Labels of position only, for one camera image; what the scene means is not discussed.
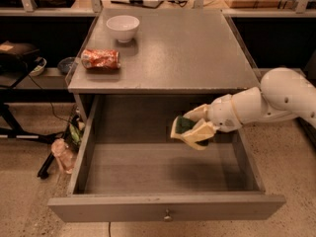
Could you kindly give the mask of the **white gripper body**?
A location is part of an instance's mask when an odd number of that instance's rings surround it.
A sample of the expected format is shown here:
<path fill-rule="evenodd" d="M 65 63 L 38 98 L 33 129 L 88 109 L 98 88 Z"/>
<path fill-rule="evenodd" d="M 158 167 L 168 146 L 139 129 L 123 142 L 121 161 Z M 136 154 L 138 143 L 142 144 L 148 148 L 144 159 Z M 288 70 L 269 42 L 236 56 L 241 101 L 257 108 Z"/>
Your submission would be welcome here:
<path fill-rule="evenodd" d="M 207 106 L 207 118 L 217 130 L 222 132 L 230 132 L 242 127 L 234 110 L 233 96 L 230 94 L 216 98 Z"/>

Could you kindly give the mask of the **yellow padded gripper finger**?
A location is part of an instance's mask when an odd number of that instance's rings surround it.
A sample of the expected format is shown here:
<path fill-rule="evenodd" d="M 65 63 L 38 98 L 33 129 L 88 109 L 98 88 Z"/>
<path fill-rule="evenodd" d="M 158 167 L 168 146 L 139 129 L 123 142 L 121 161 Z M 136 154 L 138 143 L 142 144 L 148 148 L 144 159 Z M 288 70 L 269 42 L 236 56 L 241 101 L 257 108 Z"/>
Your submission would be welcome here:
<path fill-rule="evenodd" d="M 184 117 L 192 121 L 199 121 L 201 119 L 208 120 L 207 111 L 208 111 L 208 105 L 203 104 L 185 113 Z"/>
<path fill-rule="evenodd" d="M 195 150 L 203 150 L 204 146 L 199 142 L 209 140 L 218 130 L 218 127 L 211 121 L 199 120 L 191 129 L 181 134 L 182 140 Z"/>

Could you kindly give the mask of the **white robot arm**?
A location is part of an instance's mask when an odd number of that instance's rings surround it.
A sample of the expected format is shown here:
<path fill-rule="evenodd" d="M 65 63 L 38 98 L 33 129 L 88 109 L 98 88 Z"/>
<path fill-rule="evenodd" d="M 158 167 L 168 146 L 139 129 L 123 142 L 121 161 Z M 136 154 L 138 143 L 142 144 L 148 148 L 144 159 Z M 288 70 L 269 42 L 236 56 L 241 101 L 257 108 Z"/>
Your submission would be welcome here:
<path fill-rule="evenodd" d="M 180 138 L 201 150 L 200 141 L 218 131 L 230 132 L 251 122 L 273 122 L 302 118 L 316 127 L 316 88 L 302 75 L 288 69 L 268 71 L 260 87 L 219 97 L 184 114 L 195 124 Z"/>

